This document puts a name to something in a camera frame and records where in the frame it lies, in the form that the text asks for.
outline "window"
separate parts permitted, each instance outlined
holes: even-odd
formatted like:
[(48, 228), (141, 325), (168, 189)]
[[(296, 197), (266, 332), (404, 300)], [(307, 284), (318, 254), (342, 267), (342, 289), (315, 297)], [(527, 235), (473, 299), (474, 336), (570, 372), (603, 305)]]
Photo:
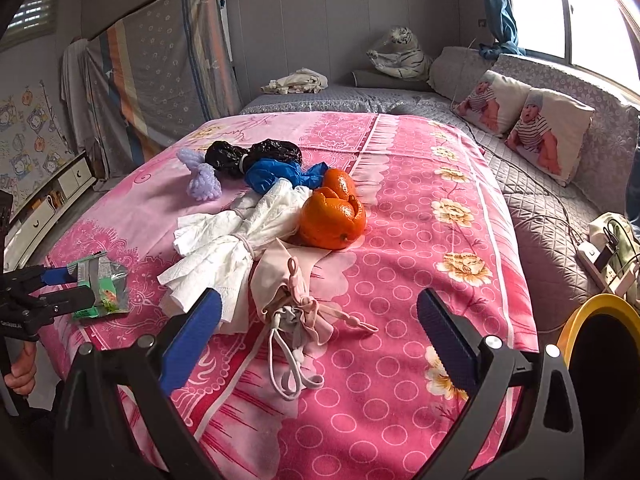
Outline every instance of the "window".
[(640, 94), (636, 54), (620, 4), (636, 19), (632, 0), (511, 0), (519, 46), (603, 75)]
[(55, 32), (57, 6), (58, 0), (26, 0), (0, 40), (0, 50)]

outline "drawer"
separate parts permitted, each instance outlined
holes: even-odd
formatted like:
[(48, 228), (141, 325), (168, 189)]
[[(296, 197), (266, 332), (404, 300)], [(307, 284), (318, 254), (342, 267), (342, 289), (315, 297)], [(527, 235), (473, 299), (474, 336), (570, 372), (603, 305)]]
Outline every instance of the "drawer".
[(15, 267), (18, 264), (38, 233), (55, 214), (56, 210), (49, 203), (49, 200), (45, 200), (29, 215), (4, 250), (5, 269)]
[(86, 163), (86, 159), (85, 158), (81, 158), (80, 160), (78, 160), (74, 164), (74, 166), (71, 169), (71, 171), (74, 174), (76, 182), (78, 183), (78, 187), (82, 186), (82, 184), (84, 184), (92, 176), (91, 175), (91, 170), (89, 170), (89, 166)]
[(61, 174), (58, 177), (58, 183), (60, 184), (60, 189), (66, 198), (73, 195), (73, 193), (75, 193), (80, 187), (78, 180), (76, 179), (74, 168), (68, 168), (65, 173)]

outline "wall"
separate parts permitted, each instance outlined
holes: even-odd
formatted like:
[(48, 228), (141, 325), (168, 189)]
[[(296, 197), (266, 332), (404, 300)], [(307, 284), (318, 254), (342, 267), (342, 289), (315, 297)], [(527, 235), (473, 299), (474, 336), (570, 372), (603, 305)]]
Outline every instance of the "wall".
[(60, 102), (60, 59), (71, 39), (80, 34), (82, 0), (59, 0), (58, 27), (55, 34), (18, 44), (0, 52), (0, 99), (23, 86), (44, 81), (49, 101), (60, 128), (71, 140), (65, 108)]
[[(82, 0), (88, 38), (147, 0)], [(370, 65), (369, 45), (408, 25), (437, 56), (460, 44), (458, 0), (227, 0), (236, 75), (245, 102), (260, 86), (301, 67), (339, 82)]]
[(479, 27), (478, 20), (486, 19), (484, 0), (458, 0), (460, 9), (460, 45), (478, 47), (479, 43), (492, 44), (494, 37), (488, 27)]

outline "green snack package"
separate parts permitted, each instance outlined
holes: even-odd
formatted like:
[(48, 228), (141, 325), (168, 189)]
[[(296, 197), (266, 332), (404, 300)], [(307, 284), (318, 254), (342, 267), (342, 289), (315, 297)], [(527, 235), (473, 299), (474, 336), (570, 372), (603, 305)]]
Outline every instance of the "green snack package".
[(94, 306), (74, 313), (74, 319), (90, 319), (129, 313), (127, 268), (108, 259), (105, 252), (92, 254), (66, 266), (78, 285), (90, 286)]

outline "finger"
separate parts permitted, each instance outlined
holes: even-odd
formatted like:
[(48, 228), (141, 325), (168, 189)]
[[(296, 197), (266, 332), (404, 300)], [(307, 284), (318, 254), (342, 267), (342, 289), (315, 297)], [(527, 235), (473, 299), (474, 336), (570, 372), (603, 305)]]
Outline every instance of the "finger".
[(29, 383), (29, 381), (31, 381), (35, 377), (35, 375), (36, 375), (36, 367), (34, 365), (33, 368), (24, 375), (21, 375), (18, 377), (14, 375), (7, 375), (7, 377), (4, 378), (4, 382), (9, 388), (12, 388), (15, 390), (16, 388), (21, 388), (25, 384)]
[(20, 388), (14, 388), (14, 392), (17, 393), (18, 395), (27, 396), (33, 391), (35, 385), (36, 385), (36, 379), (32, 379), (24, 386)]
[(18, 360), (11, 365), (11, 374), (14, 377), (20, 377), (21, 375), (27, 374), (31, 368), (33, 368), (33, 363), (36, 361), (36, 353), (27, 354), (26, 348), (20, 352), (18, 356)]
[(31, 341), (24, 342), (24, 352), (27, 355), (36, 355), (36, 343), (32, 343)]

